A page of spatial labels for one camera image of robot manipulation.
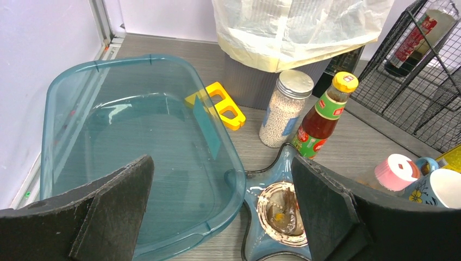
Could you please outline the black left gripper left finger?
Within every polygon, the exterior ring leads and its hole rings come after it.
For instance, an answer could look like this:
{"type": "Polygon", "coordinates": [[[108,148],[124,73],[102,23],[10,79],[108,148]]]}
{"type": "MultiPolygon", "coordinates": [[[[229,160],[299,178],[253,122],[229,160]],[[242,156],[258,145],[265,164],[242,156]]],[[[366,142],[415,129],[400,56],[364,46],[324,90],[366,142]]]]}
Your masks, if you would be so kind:
{"type": "Polygon", "coordinates": [[[131,260],[153,174],[144,155],[91,183],[1,210],[1,260],[131,260]]]}

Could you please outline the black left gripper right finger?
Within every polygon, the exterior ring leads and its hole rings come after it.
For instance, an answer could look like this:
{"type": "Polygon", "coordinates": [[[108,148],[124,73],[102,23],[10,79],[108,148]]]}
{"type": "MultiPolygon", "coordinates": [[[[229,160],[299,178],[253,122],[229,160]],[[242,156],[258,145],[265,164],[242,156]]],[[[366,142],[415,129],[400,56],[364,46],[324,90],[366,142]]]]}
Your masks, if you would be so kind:
{"type": "Polygon", "coordinates": [[[301,156],[291,172],[313,260],[460,260],[460,210],[388,195],[301,156]]]}

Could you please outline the yellow cap sauce bottle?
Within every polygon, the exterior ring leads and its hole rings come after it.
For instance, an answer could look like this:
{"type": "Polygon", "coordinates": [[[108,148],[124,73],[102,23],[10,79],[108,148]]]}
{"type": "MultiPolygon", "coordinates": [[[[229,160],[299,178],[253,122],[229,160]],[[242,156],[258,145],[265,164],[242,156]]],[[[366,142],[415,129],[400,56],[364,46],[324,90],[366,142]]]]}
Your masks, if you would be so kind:
{"type": "Polygon", "coordinates": [[[359,85],[352,73],[335,74],[331,86],[304,116],[291,144],[305,158],[313,159],[332,135],[350,95],[359,85]]]}

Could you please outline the glass jar white beads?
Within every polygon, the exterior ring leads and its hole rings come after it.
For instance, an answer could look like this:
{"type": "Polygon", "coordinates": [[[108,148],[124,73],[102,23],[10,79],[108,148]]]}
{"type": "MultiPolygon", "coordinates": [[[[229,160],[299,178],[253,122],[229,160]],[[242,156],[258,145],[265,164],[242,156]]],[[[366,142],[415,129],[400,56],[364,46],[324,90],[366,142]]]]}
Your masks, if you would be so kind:
{"type": "Polygon", "coordinates": [[[278,148],[286,142],[313,88],[314,81],[302,71],[279,74],[259,131],[263,144],[278,148]]]}

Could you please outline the blue star-shaped plate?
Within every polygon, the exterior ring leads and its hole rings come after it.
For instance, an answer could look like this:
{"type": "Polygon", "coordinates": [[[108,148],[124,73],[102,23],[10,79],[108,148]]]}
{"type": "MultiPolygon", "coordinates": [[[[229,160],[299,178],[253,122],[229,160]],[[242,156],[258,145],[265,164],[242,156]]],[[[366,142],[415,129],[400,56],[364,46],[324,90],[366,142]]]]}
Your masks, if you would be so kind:
{"type": "Polygon", "coordinates": [[[244,206],[249,220],[241,248],[243,260],[281,254],[311,260],[291,174],[296,155],[297,149],[286,142],[268,167],[246,171],[244,206]]]}

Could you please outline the pink cap spice jar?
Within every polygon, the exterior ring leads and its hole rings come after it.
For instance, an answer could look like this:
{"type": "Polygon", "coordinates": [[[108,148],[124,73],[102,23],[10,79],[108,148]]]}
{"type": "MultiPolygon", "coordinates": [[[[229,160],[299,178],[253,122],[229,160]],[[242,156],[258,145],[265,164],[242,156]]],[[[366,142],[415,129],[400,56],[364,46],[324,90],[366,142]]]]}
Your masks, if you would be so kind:
{"type": "Polygon", "coordinates": [[[410,158],[391,154],[373,171],[356,177],[356,181],[391,196],[401,197],[405,188],[422,176],[419,167],[410,158]]]}

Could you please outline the blue floral mug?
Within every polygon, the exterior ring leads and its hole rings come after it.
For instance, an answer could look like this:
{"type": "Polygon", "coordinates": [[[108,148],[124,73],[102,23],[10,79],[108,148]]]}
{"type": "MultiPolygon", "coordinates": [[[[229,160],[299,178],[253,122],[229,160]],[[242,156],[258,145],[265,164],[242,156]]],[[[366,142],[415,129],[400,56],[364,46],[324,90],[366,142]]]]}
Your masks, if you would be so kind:
{"type": "Polygon", "coordinates": [[[402,198],[415,203],[424,203],[443,208],[460,208],[460,173],[440,168],[438,163],[429,157],[416,160],[420,170],[428,164],[429,173],[405,188],[402,198]]]}

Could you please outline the teal transparent plastic tub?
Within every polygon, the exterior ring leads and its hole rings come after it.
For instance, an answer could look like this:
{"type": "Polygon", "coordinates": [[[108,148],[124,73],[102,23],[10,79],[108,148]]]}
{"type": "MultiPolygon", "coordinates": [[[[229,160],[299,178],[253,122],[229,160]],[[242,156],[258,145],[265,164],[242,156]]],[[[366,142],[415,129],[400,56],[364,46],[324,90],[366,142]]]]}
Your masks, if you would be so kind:
{"type": "Polygon", "coordinates": [[[134,260],[166,260],[222,232],[245,194],[242,163],[198,73],[171,55],[97,60],[50,84],[40,198],[142,155],[154,176],[134,260]]]}

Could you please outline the yellow packet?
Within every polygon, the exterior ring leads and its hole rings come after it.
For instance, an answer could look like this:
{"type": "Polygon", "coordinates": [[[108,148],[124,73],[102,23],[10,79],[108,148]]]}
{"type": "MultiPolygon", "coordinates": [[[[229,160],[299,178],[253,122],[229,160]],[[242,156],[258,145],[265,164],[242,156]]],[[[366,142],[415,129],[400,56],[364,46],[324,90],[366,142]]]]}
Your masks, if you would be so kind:
{"type": "Polygon", "coordinates": [[[436,162],[442,169],[450,169],[460,173],[460,144],[440,155],[436,162]]]}

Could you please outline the yellow plastic holder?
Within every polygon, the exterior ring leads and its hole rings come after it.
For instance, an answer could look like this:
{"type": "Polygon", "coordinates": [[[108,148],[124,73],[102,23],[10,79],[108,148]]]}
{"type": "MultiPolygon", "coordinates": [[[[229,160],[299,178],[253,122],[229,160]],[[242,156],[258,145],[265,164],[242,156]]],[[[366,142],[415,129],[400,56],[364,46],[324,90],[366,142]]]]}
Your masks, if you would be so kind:
{"type": "Polygon", "coordinates": [[[205,87],[205,91],[200,90],[187,96],[184,99],[184,103],[186,106],[192,108],[195,104],[196,97],[198,97],[200,100],[203,100],[206,95],[208,95],[210,98],[219,96],[221,99],[216,104],[214,104],[214,107],[219,114],[222,123],[227,128],[233,131],[237,131],[244,126],[246,122],[246,116],[219,82],[214,82],[208,85],[205,87]]]}

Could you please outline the grey trash bin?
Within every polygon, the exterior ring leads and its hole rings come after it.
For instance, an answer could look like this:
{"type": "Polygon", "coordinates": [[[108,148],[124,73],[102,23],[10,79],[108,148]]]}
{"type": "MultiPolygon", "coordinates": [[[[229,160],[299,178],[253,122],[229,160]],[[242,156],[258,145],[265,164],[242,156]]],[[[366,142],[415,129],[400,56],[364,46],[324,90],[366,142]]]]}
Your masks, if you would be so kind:
{"type": "Polygon", "coordinates": [[[265,110],[278,76],[243,65],[225,54],[221,84],[237,105],[265,110]]]}

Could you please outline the white trash bag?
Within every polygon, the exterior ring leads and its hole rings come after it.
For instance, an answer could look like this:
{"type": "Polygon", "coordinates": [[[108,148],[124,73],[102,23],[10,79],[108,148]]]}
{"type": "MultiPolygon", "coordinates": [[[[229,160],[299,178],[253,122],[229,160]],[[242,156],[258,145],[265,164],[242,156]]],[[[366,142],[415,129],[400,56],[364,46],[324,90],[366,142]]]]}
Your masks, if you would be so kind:
{"type": "Polygon", "coordinates": [[[213,1],[217,42],[232,59],[281,72],[377,41],[392,1],[213,1]]]}

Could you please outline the black cap glass bottle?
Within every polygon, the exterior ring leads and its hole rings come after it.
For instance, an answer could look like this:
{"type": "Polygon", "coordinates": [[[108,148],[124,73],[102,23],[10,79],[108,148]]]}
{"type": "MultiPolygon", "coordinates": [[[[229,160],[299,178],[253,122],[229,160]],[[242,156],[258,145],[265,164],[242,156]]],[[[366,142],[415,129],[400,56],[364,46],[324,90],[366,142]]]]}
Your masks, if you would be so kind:
{"type": "Polygon", "coordinates": [[[416,25],[385,63],[392,76],[409,75],[431,47],[435,47],[459,21],[457,1],[435,1],[424,11],[416,25]]]}

